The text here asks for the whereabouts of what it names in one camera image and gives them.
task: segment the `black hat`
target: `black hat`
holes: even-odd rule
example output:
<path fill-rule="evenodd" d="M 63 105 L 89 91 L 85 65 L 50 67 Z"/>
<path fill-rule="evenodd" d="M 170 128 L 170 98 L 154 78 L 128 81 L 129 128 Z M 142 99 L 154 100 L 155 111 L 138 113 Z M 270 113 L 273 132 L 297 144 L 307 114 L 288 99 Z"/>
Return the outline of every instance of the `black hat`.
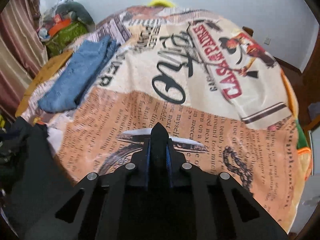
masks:
<path fill-rule="evenodd" d="M 234 53 L 236 52 L 236 50 L 237 50 L 236 48 L 234 48 L 234 49 L 229 49 L 229 48 L 227 47 L 227 41 L 230 41 L 229 38 L 227 38 L 227 37 L 222 37 L 222 38 L 219 39 L 219 41 L 221 42 L 220 47 L 223 48 L 223 49 L 228 50 L 229 54 L 234 54 Z"/>

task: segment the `baseboard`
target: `baseboard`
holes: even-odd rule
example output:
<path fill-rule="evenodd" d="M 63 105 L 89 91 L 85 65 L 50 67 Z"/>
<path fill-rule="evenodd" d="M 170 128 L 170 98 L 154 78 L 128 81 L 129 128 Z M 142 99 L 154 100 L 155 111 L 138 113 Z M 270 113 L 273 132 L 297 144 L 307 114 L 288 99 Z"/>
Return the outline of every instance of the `baseboard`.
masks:
<path fill-rule="evenodd" d="M 290 69 L 290 70 L 292 70 L 292 71 L 294 71 L 294 72 L 298 73 L 298 74 L 299 74 L 299 76 L 301 76 L 301 75 L 302 75 L 302 73 L 301 73 L 301 70 L 300 70 L 300 69 L 298 69 L 298 68 L 296 68 L 296 67 L 292 66 L 291 64 L 289 64 L 289 63 L 287 63 L 287 62 L 283 61 L 282 59 L 279 59 L 279 58 L 277 58 L 277 57 L 274 57 L 274 58 L 276 59 L 276 61 L 277 61 L 280 65 L 282 65 L 282 66 L 284 66 L 284 67 L 286 67 L 286 68 L 288 68 L 288 69 Z"/>

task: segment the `chain print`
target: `chain print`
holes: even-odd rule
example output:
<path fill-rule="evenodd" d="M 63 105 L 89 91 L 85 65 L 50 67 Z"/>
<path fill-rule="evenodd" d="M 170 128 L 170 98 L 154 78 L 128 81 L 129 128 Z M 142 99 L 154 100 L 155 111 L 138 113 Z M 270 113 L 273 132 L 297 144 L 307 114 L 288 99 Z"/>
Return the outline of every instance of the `chain print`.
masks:
<path fill-rule="evenodd" d="M 235 161 L 238 167 L 230 164 L 229 162 L 230 155 L 231 155 L 231 159 Z M 252 183 L 252 172 L 247 168 L 247 165 L 241 161 L 237 153 L 233 151 L 233 149 L 230 146 L 226 146 L 226 148 L 223 151 L 223 162 L 228 168 L 228 171 L 240 176 L 240 179 L 242 181 L 242 187 L 244 187 L 247 191 L 250 192 L 250 187 Z"/>

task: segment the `white wall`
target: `white wall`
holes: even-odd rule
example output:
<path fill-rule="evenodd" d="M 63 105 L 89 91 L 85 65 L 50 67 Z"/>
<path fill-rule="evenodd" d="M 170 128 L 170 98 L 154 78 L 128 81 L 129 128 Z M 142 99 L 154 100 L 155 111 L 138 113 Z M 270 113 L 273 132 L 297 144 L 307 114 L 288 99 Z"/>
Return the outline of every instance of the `white wall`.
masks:
<path fill-rule="evenodd" d="M 42 0 L 41 11 L 58 0 Z M 131 5 L 151 0 L 75 0 L 82 3 L 98 23 L 108 15 Z M 304 69 L 312 53 L 319 25 L 304 0 L 171 0 L 179 7 L 216 12 L 254 30 L 254 39 L 273 56 Z M 270 45 L 263 44 L 266 36 Z"/>

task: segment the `green fabric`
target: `green fabric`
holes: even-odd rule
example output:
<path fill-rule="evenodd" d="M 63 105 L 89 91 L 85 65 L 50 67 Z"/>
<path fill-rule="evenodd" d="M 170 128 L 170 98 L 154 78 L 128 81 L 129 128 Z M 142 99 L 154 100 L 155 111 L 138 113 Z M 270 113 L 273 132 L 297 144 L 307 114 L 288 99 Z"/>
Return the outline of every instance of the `green fabric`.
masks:
<path fill-rule="evenodd" d="M 45 43 L 49 57 L 59 55 L 75 38 L 87 32 L 85 25 L 81 22 L 73 22 L 69 26 L 61 29 Z"/>
<path fill-rule="evenodd" d="M 309 147 L 306 136 L 304 135 L 304 132 L 298 122 L 298 120 L 296 120 L 296 124 L 297 124 L 297 129 L 298 129 L 298 142 L 297 142 L 297 149 L 301 149 L 303 147 Z"/>

